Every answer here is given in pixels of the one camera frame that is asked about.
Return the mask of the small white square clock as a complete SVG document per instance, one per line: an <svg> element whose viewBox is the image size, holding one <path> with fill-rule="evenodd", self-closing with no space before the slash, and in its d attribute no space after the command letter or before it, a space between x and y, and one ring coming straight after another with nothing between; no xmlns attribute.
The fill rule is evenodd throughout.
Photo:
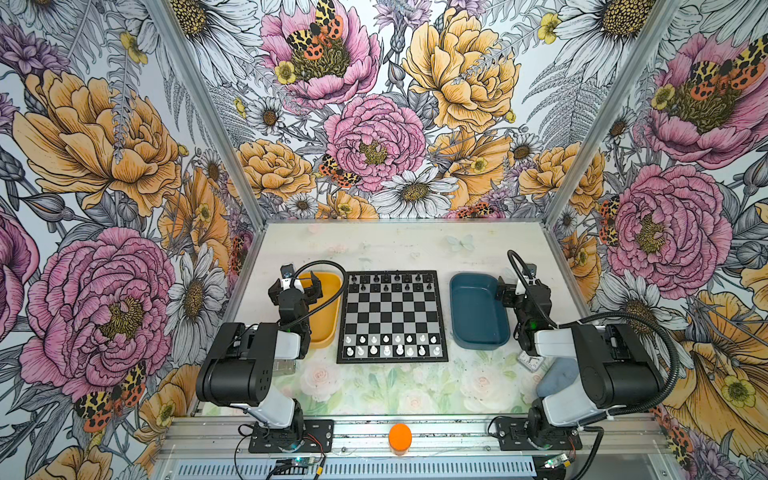
<svg viewBox="0 0 768 480"><path fill-rule="evenodd" d="M517 361L520 365L522 365L525 369L527 369L530 372L537 372L544 364L543 357L532 356L525 351L522 351L518 355Z"/></svg>

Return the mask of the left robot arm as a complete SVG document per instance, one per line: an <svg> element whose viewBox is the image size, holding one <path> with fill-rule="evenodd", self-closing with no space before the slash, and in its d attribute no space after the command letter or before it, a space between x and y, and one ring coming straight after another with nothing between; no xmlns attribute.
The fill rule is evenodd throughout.
<svg viewBox="0 0 768 480"><path fill-rule="evenodd" d="M279 279L269 289L279 320L247 326L229 322L217 332L196 380L202 402L239 409L270 430L303 435L299 403L272 386L275 362L306 356L311 327L309 306L322 295L315 276L303 286L299 280Z"/></svg>

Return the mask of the orange round button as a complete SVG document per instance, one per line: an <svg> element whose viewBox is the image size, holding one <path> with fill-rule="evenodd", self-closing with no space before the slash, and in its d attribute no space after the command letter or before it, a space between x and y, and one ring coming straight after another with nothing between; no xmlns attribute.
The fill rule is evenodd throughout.
<svg viewBox="0 0 768 480"><path fill-rule="evenodd" d="M408 425L397 423L393 425L388 434L388 443L395 455L404 455L408 452L413 442L413 434Z"/></svg>

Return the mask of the teal plastic tray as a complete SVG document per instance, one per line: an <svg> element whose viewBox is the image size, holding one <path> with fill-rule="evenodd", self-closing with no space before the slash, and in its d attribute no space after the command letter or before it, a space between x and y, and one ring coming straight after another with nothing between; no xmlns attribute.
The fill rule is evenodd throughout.
<svg viewBox="0 0 768 480"><path fill-rule="evenodd" d="M490 351L511 338L506 308L496 299L498 280L461 272L450 280L451 324L455 342L464 349Z"/></svg>

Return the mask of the grey blue oval object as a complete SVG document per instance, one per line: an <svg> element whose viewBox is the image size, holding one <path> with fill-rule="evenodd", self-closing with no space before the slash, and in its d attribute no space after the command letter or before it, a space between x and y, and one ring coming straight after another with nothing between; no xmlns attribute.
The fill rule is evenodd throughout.
<svg viewBox="0 0 768 480"><path fill-rule="evenodd" d="M579 367L574 358L557 358L536 386L536 395L543 398L559 393L578 377Z"/></svg>

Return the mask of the yellow plastic tray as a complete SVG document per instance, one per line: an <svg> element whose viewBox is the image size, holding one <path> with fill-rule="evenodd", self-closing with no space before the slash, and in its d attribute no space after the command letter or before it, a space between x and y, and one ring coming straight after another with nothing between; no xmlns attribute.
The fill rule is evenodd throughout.
<svg viewBox="0 0 768 480"><path fill-rule="evenodd" d="M323 295L315 304L310 306L310 350L323 349L332 343L337 334L338 321L341 312L341 299L339 297L319 313L316 313L316 310L340 290L342 286L342 278L339 275L330 272L314 272L314 275L322 283Z"/></svg>

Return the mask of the black white chessboard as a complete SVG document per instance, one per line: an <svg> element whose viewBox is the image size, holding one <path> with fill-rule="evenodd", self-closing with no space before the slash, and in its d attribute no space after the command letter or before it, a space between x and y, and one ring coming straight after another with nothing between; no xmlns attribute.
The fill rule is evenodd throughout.
<svg viewBox="0 0 768 480"><path fill-rule="evenodd" d="M423 275L431 276L430 283ZM351 271L343 294L337 363L449 360L435 270Z"/></svg>

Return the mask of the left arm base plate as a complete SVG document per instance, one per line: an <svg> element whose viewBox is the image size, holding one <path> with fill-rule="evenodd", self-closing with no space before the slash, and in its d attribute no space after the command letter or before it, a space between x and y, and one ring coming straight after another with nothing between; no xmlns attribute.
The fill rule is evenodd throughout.
<svg viewBox="0 0 768 480"><path fill-rule="evenodd" d="M329 419L303 420L284 429L256 424L250 435L248 452L251 454L330 453L333 447L334 427L335 422Z"/></svg>

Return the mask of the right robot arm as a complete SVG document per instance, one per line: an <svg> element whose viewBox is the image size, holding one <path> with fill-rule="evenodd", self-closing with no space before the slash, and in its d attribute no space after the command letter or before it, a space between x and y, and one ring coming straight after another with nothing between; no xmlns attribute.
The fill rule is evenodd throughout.
<svg viewBox="0 0 768 480"><path fill-rule="evenodd" d="M575 362L570 384L537 398L529 409L525 437L536 448L549 448L612 416L654 407L674 386L673 375L662 377L632 328L648 324L637 315L604 312L557 325L545 317L551 290L538 280L515 285L499 280L495 299L514 311L513 338L524 359Z"/></svg>

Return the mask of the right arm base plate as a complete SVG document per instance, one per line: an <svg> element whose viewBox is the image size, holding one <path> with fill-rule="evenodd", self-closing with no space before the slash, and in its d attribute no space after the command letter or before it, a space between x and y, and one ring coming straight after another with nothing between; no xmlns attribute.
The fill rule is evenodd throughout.
<svg viewBox="0 0 768 480"><path fill-rule="evenodd" d="M497 416L488 425L487 433L497 441L501 451L578 451L583 448L577 430L552 427L546 422L533 426L523 417Z"/></svg>

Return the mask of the aluminium front rail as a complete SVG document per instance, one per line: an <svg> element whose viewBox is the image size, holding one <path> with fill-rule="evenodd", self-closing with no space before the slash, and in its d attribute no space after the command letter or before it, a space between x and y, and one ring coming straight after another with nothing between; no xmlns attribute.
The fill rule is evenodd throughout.
<svg viewBox="0 0 768 480"><path fill-rule="evenodd" d="M406 415L341 416L334 420L331 457L385 457L392 454L389 432L396 424L409 427L409 456L502 455L499 441L488 434L494 416ZM158 457L166 459L230 459L248 443L240 435L253 421L244 416L197 416L175 420ZM618 417L599 424L604 437L600 454L665 454L661 428L649 414Z"/></svg>

